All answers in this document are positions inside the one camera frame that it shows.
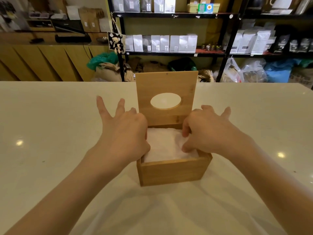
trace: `tissue box lid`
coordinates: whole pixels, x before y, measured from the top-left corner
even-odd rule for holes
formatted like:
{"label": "tissue box lid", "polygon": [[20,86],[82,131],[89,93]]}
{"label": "tissue box lid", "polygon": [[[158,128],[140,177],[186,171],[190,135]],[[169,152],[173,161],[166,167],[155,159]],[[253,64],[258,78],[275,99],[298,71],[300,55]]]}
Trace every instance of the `tissue box lid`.
{"label": "tissue box lid", "polygon": [[[136,73],[139,112],[148,126],[182,124],[194,102],[198,71]],[[180,103],[170,109],[157,109],[151,99],[162,93],[180,96]]]}

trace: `left hand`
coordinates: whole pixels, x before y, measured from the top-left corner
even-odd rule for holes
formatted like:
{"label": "left hand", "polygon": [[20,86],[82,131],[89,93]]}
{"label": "left hand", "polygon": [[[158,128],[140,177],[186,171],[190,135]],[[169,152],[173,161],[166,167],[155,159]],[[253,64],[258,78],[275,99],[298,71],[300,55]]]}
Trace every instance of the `left hand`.
{"label": "left hand", "polygon": [[103,99],[97,96],[97,107],[102,119],[99,141],[86,153],[83,162],[101,174],[108,171],[119,174],[130,162],[150,151],[147,143],[148,123],[135,108],[125,112],[125,100],[117,104],[115,116],[106,109]]}

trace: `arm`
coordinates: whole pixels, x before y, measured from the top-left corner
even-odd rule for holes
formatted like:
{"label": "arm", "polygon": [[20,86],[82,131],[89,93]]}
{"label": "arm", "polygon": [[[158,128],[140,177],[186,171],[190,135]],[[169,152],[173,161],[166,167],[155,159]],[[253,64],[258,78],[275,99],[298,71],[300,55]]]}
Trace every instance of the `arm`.
{"label": "arm", "polygon": [[99,141],[80,164],[5,235],[69,234],[101,189],[130,162],[150,150],[146,141],[147,120],[134,108],[125,112],[124,103],[121,99],[113,118],[102,98],[97,97],[103,124]]}
{"label": "arm", "polygon": [[194,110],[184,121],[182,150],[194,148],[230,160],[253,186],[277,221],[290,235],[313,234],[313,194],[272,160],[248,135],[211,106]]}

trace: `white tissue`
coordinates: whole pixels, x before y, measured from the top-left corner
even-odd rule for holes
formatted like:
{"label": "white tissue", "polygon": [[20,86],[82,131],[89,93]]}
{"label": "white tissue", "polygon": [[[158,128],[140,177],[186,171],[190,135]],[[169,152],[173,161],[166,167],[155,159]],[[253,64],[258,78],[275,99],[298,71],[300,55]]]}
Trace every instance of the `white tissue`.
{"label": "white tissue", "polygon": [[143,162],[199,157],[196,150],[190,153],[182,152],[182,146],[187,139],[178,129],[149,128],[147,142],[150,144],[151,150],[144,156]]}

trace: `blue plastic bag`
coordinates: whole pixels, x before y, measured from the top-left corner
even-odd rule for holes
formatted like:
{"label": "blue plastic bag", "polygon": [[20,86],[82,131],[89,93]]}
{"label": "blue plastic bag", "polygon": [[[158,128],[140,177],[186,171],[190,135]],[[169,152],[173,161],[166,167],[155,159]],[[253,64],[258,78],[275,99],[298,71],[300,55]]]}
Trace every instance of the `blue plastic bag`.
{"label": "blue plastic bag", "polygon": [[301,59],[284,59],[266,63],[264,70],[268,77],[268,82],[287,83],[291,70],[295,64],[299,64]]}
{"label": "blue plastic bag", "polygon": [[90,61],[87,63],[87,67],[91,70],[96,70],[100,63],[113,63],[115,65],[117,62],[118,57],[115,52],[103,53],[90,59]]}

